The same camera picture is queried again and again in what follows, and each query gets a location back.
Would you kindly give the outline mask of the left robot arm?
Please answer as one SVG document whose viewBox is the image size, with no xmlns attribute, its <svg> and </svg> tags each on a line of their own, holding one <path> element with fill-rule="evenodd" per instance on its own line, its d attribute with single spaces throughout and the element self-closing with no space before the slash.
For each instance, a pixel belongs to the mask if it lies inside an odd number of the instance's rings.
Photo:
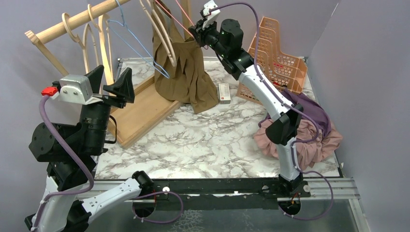
<svg viewBox="0 0 410 232">
<path fill-rule="evenodd" d="M 105 153 L 112 107 L 133 103 L 132 70 L 126 68 L 111 85 L 102 85 L 103 65 L 85 75 L 69 74 L 42 92 L 43 122 L 33 132 L 29 149 L 38 162 L 46 162 L 46 188 L 37 212 L 25 218 L 32 232 L 83 232 L 89 224 L 119 203 L 153 195 L 154 183 L 143 171 L 97 196 L 79 200 L 95 184 L 95 158 Z M 82 106 L 74 125 L 52 123 L 45 111 L 48 100 Z"/>
</svg>

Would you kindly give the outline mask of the brown skirt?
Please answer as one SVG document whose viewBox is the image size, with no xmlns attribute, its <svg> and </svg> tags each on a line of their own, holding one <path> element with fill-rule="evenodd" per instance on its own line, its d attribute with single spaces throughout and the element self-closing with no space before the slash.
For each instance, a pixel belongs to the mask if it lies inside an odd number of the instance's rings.
<svg viewBox="0 0 410 232">
<path fill-rule="evenodd" d="M 171 19 L 171 11 L 162 1 L 156 4 L 155 11 L 167 28 L 176 55 L 176 65 L 173 66 L 159 35 L 153 31 L 153 57 L 169 74 L 166 78 L 155 71 L 156 91 L 170 101 L 191 104 L 196 114 L 216 106 L 219 103 L 218 91 L 205 71 L 202 49 L 192 36 L 185 39 L 179 33 Z"/>
</svg>

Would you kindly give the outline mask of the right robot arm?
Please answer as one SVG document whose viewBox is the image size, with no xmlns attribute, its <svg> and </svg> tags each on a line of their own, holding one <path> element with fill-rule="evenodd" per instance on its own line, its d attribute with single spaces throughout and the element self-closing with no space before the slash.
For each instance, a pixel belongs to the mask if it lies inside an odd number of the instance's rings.
<svg viewBox="0 0 410 232">
<path fill-rule="evenodd" d="M 297 163 L 295 141 L 302 106 L 288 101 L 264 76 L 255 63 L 256 56 L 243 49 L 243 31 L 238 21 L 226 19 L 220 28 L 216 22 L 209 25 L 206 22 L 199 20 L 189 27 L 189 32 L 200 47 L 209 46 L 220 57 L 225 71 L 245 85 L 265 107 L 273 121 L 265 134 L 278 152 L 279 191 L 286 197 L 301 194 L 305 182 Z"/>
</svg>

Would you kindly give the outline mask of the pink wire hanger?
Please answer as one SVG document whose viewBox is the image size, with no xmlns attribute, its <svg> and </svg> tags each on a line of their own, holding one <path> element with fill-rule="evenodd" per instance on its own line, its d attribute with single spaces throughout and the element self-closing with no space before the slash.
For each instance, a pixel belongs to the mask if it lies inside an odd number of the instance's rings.
<svg viewBox="0 0 410 232">
<path fill-rule="evenodd" d="M 172 42 L 172 46 L 174 42 L 173 39 L 171 38 L 171 24 L 172 23 L 174 23 L 177 28 L 182 30 L 183 40 L 191 37 L 191 35 L 188 32 L 188 27 L 193 25 L 193 20 L 191 18 L 191 1 L 190 0 L 172 1 L 172 4 L 176 6 L 175 11 L 172 11 L 172 9 L 169 6 L 166 6 L 164 0 L 153 0 L 153 3 L 156 5 L 155 10 L 157 11 L 157 14 L 159 15 L 162 23 L 167 29 L 170 40 Z M 158 36 L 153 26 L 152 28 L 153 28 L 153 34 L 156 34 Z"/>
</svg>

